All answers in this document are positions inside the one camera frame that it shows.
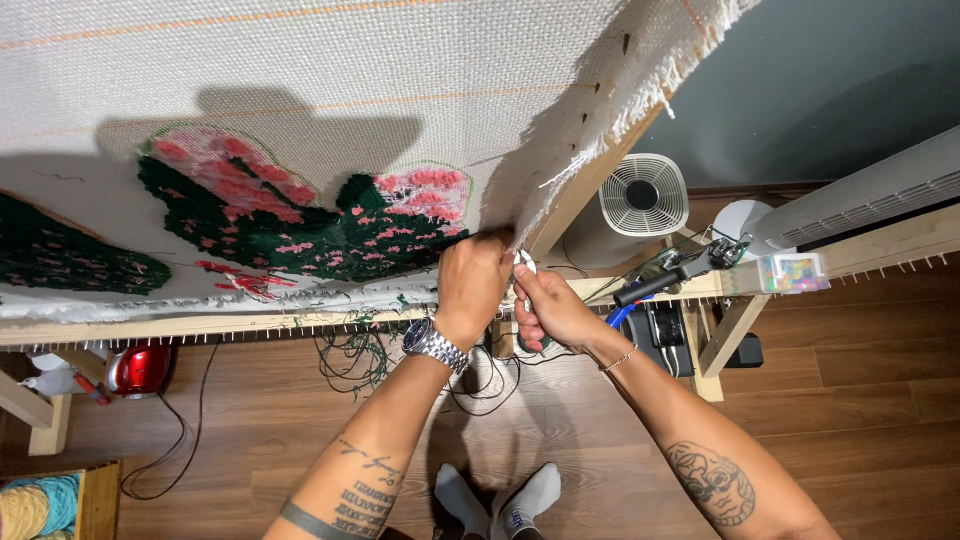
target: foot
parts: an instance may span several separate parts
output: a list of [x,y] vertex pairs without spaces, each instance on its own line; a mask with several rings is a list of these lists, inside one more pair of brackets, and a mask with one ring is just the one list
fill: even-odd
[[560,498],[560,471],[556,463],[540,467],[527,481],[527,485],[500,512],[507,538],[516,538],[522,530],[533,528],[534,518]]
[[464,524],[464,538],[472,534],[487,537],[490,516],[453,465],[444,463],[440,466],[434,493],[446,511]]

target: electric cable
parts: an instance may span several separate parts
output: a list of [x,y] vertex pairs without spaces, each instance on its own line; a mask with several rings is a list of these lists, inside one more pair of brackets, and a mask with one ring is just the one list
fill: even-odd
[[127,497],[130,497],[135,501],[152,501],[154,499],[159,499],[160,497],[163,497],[164,495],[166,495],[167,492],[169,492],[171,489],[173,489],[174,486],[176,486],[177,483],[180,482],[180,479],[182,479],[183,476],[186,475],[187,470],[190,468],[190,464],[193,463],[193,458],[197,456],[197,448],[200,447],[200,436],[204,432],[204,391],[206,390],[206,378],[207,376],[210,375],[210,366],[213,365],[213,358],[217,355],[217,350],[220,349],[220,344],[223,343],[223,341],[224,341],[223,336],[217,338],[217,343],[216,345],[213,346],[213,352],[210,354],[210,360],[207,361],[206,368],[204,369],[204,378],[200,383],[200,409],[198,411],[198,420],[197,420],[197,438],[193,443],[193,450],[190,451],[190,458],[187,459],[186,464],[183,465],[183,469],[180,471],[180,474],[177,475],[174,481],[170,482],[170,485],[168,485],[166,489],[157,493],[156,495],[150,495],[150,496],[140,495],[139,493],[136,492],[136,489],[134,489],[133,485],[136,484],[136,481],[139,480],[140,477],[144,475],[144,473],[154,469],[155,467],[158,467],[159,465],[162,465],[163,463],[166,463],[171,457],[173,457],[174,455],[177,454],[177,452],[180,451],[180,448],[183,446],[183,443],[186,441],[186,433],[187,433],[186,420],[183,419],[180,413],[178,413],[177,410],[174,409],[169,402],[167,402],[167,398],[164,395],[164,393],[157,393],[157,395],[159,396],[163,404],[166,405],[168,409],[170,409],[170,412],[174,413],[174,416],[176,416],[177,420],[180,422],[180,437],[177,439],[177,442],[175,442],[174,445],[170,447],[170,450],[168,450],[166,454],[159,457],[153,463],[150,463],[149,465],[145,465],[135,471],[132,471],[131,473],[129,473],[123,478],[123,480],[120,482],[120,491],[123,492],[123,494],[126,495]]

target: wooden floor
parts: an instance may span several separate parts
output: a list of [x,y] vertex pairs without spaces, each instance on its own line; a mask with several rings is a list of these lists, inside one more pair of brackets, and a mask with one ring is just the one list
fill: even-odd
[[[727,370],[718,408],[758,437],[845,540],[946,540],[960,530],[960,258],[917,272],[872,273],[831,291],[771,301],[754,326],[766,356]],[[210,345],[185,347],[170,402],[196,430]],[[486,360],[475,377],[491,373]],[[516,368],[504,368],[507,389]],[[545,461],[563,495],[538,518],[548,540],[716,538],[674,480],[650,436],[592,364],[566,357],[523,367],[517,392],[472,418],[438,400],[388,525],[432,537],[430,483],[440,464],[467,466],[489,500]],[[465,383],[467,388],[474,383]],[[489,391],[500,386],[499,379]],[[213,361],[203,437],[183,480],[151,502],[124,498],[119,538],[258,538],[307,466],[362,402],[330,390],[308,338],[224,345]],[[498,403],[480,404],[480,410]],[[478,403],[467,399],[465,405]],[[180,428],[159,400],[73,404],[66,453],[24,457],[8,424],[2,470],[22,473],[122,457],[147,463]],[[189,455],[138,485],[167,484]],[[451,528],[447,537],[456,537]]]

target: white fabric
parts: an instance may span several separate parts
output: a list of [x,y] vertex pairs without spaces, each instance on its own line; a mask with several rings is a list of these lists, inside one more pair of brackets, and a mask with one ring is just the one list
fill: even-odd
[[141,145],[183,121],[255,135],[328,208],[349,173],[442,162],[473,180],[463,225],[516,225],[520,244],[757,1],[11,0],[0,188],[156,254],[173,278],[147,298],[0,283],[0,317],[265,308],[213,288],[222,276],[194,264],[211,257],[163,229],[165,205],[136,178]]

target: green yarn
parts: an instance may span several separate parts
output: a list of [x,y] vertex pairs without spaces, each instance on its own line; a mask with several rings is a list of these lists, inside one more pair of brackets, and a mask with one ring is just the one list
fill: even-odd
[[[241,158],[229,163],[259,180]],[[341,212],[299,206],[263,182],[263,188],[300,213],[300,223],[263,210],[231,222],[224,214],[225,201],[149,156],[139,161],[139,179],[167,205],[167,231],[202,252],[258,270],[367,282],[433,264],[444,249],[469,236],[467,231],[444,234],[441,227],[449,223],[440,218],[388,213],[390,204],[365,174],[353,175],[341,188],[336,202]]]
[[0,282],[146,296],[170,276],[154,258],[108,245],[0,193]]

